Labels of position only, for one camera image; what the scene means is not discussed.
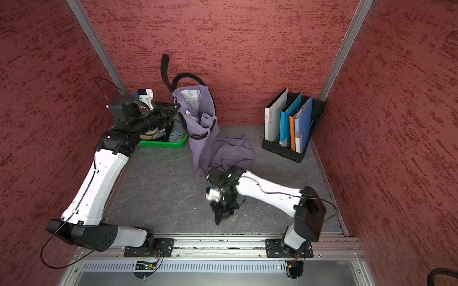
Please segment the purple trousers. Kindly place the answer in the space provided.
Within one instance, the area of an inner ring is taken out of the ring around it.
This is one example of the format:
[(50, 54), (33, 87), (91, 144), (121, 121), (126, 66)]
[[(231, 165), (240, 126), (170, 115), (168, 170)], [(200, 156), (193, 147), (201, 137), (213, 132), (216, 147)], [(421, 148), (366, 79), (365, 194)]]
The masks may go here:
[(178, 116), (193, 153), (193, 167), (199, 176), (211, 170), (229, 170), (232, 166), (250, 169), (255, 152), (245, 135), (219, 136), (217, 109), (208, 87), (196, 85), (172, 92), (180, 105)]

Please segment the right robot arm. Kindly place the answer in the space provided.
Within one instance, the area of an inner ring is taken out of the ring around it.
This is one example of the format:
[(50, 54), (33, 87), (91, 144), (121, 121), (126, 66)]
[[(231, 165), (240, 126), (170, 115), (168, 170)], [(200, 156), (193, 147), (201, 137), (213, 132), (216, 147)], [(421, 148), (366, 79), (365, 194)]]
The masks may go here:
[(315, 190), (289, 188), (255, 175), (249, 170), (232, 166), (223, 171), (214, 169), (206, 177), (210, 186), (206, 200), (210, 202), (215, 223), (220, 225), (240, 209), (239, 196), (250, 197), (267, 203), (293, 218), (283, 236), (283, 245), (298, 250), (306, 241), (318, 242), (326, 216), (326, 207)]

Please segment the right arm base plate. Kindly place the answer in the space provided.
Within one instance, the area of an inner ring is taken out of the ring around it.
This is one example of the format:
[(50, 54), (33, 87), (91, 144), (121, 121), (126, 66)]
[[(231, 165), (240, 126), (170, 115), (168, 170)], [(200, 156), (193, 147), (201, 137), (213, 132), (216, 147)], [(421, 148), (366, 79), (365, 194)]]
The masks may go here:
[(305, 241), (302, 243), (299, 249), (294, 249), (284, 242), (281, 239), (266, 239), (265, 240), (265, 249), (267, 257), (269, 258), (291, 258), (294, 259), (297, 256), (299, 258), (313, 258), (314, 253), (312, 250), (311, 243)]

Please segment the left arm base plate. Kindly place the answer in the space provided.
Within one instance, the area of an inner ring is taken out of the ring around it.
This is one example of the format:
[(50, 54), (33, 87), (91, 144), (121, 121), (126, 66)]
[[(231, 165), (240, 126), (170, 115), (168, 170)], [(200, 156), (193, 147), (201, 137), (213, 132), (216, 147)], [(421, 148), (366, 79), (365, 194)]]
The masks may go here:
[(141, 247), (126, 247), (124, 257), (169, 258), (174, 249), (173, 238), (151, 238)]

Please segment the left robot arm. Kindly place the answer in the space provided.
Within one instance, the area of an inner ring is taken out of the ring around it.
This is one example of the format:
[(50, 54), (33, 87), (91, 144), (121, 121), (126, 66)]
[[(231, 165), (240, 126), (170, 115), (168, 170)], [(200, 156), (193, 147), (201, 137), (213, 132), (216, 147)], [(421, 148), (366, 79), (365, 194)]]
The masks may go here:
[(141, 136), (154, 129), (170, 131), (180, 105), (160, 101), (147, 104), (133, 95), (120, 95), (107, 108), (113, 126), (97, 143), (93, 164), (75, 198), (59, 219), (49, 221), (46, 230), (65, 243), (92, 251), (128, 247), (152, 255), (155, 246), (150, 230), (106, 224), (103, 213)]

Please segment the green plastic basket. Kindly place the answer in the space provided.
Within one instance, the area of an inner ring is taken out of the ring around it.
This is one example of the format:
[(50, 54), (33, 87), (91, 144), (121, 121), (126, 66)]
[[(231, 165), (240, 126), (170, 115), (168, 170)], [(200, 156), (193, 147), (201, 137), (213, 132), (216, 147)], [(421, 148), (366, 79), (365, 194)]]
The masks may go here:
[(141, 147), (155, 147), (155, 148), (183, 148), (186, 145), (187, 139), (188, 139), (188, 135), (185, 133), (184, 138), (177, 143), (169, 143), (169, 142), (164, 142), (164, 141), (143, 141), (141, 139), (138, 145)]

